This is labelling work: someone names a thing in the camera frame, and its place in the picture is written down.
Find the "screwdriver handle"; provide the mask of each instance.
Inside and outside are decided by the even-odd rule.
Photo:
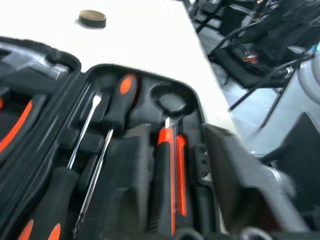
[[[134,102],[137,92],[137,77],[127,74],[121,78],[111,98],[109,111],[103,118],[103,123],[108,129],[113,129],[116,135],[125,128],[126,115]]]
[[[56,168],[50,185],[18,240],[59,240],[67,219],[71,194],[79,175],[66,167]]]

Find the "black and orange handle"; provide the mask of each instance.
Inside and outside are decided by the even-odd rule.
[[[157,142],[149,231],[164,236],[176,232],[174,131],[162,128]]]
[[[106,128],[113,129],[116,135],[124,131],[126,115],[134,102],[137,87],[137,77],[127,74],[121,78],[113,92],[109,111],[103,118],[103,124]]]
[[[176,194],[177,213],[176,228],[186,228],[193,226],[193,215],[190,200],[190,190],[187,182],[187,141],[182,135],[176,137]]]
[[[3,106],[5,104],[3,97],[1,101]],[[21,141],[35,125],[46,102],[46,95],[39,94],[34,96],[10,132],[0,141],[0,166],[5,163],[19,141]]]
[[[56,168],[50,185],[18,240],[60,240],[66,224],[71,194],[79,175],[66,167]]]

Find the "black plastic tool case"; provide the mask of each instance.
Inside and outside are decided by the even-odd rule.
[[[269,233],[308,231],[288,197],[276,183],[269,181],[260,170],[261,165],[258,161],[242,148],[236,137],[224,129],[205,124],[197,94],[189,86],[152,73],[113,64],[96,65],[86,73],[81,73],[81,63],[68,53],[28,40],[0,38],[0,42],[32,48],[47,54],[51,62],[65,64],[71,69],[65,79],[56,82],[48,82],[43,76],[28,72],[28,69],[0,80],[0,87],[9,87],[17,93],[29,97],[34,94],[48,96],[36,125],[19,141],[18,146],[0,169],[0,239],[18,238],[30,214],[44,195],[52,170],[67,165],[89,113],[91,100],[99,91],[102,93],[101,103],[92,117],[74,163],[74,169],[80,174],[80,180],[72,194],[68,219],[62,235],[62,239],[72,239],[72,228],[108,131],[101,124],[102,119],[108,111],[116,84],[126,74],[137,76],[138,91],[133,108],[126,118],[125,129],[147,125],[150,132],[149,147],[146,150],[148,154],[144,156],[148,161],[148,168],[140,172],[145,175],[142,177],[143,181],[141,179],[138,181],[145,184],[144,188],[148,190],[151,186],[153,166],[156,161],[154,151],[159,131],[166,117],[172,117],[178,121],[178,132],[187,140],[186,181],[190,187],[192,227],[204,238],[210,238],[210,232],[221,231],[221,216],[224,219],[223,228],[234,234],[249,226],[258,227]],[[120,148],[118,151],[126,148],[123,146],[137,149],[139,148],[137,142],[132,138],[112,139],[104,163],[109,167],[109,172],[103,174],[102,171],[100,181],[105,181],[107,184],[108,174],[111,174],[112,180],[115,181],[112,182],[112,186],[119,183],[121,188],[137,188],[131,184],[131,180],[136,183],[138,174],[130,175],[128,170],[136,171],[136,165],[128,164],[127,168],[124,166],[126,173],[124,174],[121,172],[121,167],[113,166],[112,162],[107,163],[108,157],[114,161],[117,158],[122,160],[134,158],[126,151],[121,154],[115,151],[117,148]],[[96,191],[103,192],[104,185],[100,186],[102,187],[98,187]],[[139,212],[146,215],[144,219],[136,219],[143,225],[143,232],[148,230],[146,211]],[[128,221],[125,226],[139,231],[140,226],[135,228],[129,226],[130,223],[134,225],[135,220]],[[133,238],[130,231],[124,231],[118,233],[120,237],[116,234],[117,237],[114,239],[122,239],[121,234],[128,233]]]

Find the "small round object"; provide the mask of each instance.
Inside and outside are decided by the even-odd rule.
[[[79,14],[79,22],[87,27],[103,29],[106,26],[106,15],[95,10],[82,10]]]

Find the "bag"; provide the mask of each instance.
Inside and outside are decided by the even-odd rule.
[[[297,58],[288,47],[306,50],[320,41],[320,1],[283,0],[262,22],[247,30],[233,44],[252,43],[264,61],[280,66]]]
[[[244,67],[250,68],[259,76],[266,76],[274,70],[274,67],[266,61],[266,57],[252,43],[232,44],[228,49]],[[287,69],[280,70],[272,78],[283,78],[287,74]]]

